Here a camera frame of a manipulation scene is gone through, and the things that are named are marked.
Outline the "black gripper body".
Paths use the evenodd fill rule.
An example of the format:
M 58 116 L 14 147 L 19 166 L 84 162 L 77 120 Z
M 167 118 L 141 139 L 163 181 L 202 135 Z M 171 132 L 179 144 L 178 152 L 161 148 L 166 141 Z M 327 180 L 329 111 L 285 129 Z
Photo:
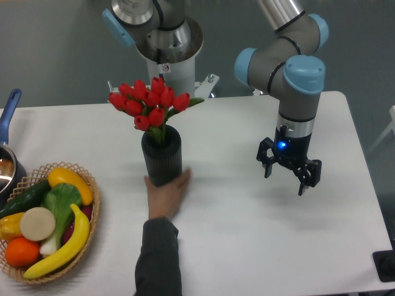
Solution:
M 278 123 L 269 164 L 304 168 L 312 134 L 311 123 Z

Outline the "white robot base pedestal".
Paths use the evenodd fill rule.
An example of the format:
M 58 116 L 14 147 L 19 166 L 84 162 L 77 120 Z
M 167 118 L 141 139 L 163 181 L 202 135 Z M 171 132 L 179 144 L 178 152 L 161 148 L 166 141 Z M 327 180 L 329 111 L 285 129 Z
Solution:
M 214 88 L 220 77 L 210 73 L 204 80 L 195 80 L 195 59 L 203 45 L 203 34 L 198 23 L 186 17 L 180 27 L 174 30 L 155 29 L 143 39 L 134 41 L 109 10 L 102 13 L 102 19 L 114 36 L 126 47 L 134 46 L 146 61 L 149 78 L 162 77 L 176 95 L 189 93 L 191 97 L 213 98 Z

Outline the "person's hand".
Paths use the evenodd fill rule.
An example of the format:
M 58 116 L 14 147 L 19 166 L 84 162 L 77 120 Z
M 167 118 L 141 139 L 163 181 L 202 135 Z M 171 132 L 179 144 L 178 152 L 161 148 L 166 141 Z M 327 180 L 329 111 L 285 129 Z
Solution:
M 191 180 L 188 168 L 179 177 L 166 185 L 156 187 L 149 176 L 144 177 L 148 195 L 148 219 L 167 218 L 171 220 L 179 211 Z

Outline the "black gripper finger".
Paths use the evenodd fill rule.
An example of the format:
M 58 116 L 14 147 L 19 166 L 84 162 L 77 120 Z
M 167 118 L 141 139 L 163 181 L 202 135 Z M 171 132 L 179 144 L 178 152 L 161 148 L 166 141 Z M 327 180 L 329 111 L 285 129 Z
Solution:
M 299 168 L 293 170 L 300 185 L 298 195 L 303 195 L 308 187 L 315 187 L 321 178 L 322 161 L 307 159 Z
M 265 138 L 259 144 L 256 159 L 262 163 L 265 170 L 264 178 L 269 178 L 272 174 L 272 165 L 277 162 L 275 156 L 268 156 L 268 151 L 272 150 L 274 142 L 270 138 Z

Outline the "dark grey sleeved forearm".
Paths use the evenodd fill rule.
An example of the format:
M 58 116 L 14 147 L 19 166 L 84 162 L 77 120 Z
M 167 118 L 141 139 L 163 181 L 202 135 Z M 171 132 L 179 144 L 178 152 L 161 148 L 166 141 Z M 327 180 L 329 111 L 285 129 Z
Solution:
M 136 295 L 181 295 L 178 229 L 167 218 L 143 225 L 141 253 L 135 267 Z

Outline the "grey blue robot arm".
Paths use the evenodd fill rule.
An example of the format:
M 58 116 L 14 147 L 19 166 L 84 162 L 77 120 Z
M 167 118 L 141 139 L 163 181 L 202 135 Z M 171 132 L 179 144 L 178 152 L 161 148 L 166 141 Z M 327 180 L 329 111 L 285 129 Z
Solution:
M 277 39 L 267 49 L 247 48 L 235 61 L 237 79 L 278 99 L 275 137 L 266 138 L 257 159 L 272 172 L 277 163 L 291 170 L 300 190 L 320 181 L 322 163 L 307 157 L 325 65 L 315 52 L 328 39 L 326 21 L 306 14 L 298 1 L 260 1 Z M 185 14 L 183 1 L 112 1 L 102 13 L 112 35 L 135 46 L 149 76 L 160 76 L 177 94 L 195 94 L 195 58 L 202 48 L 201 27 Z

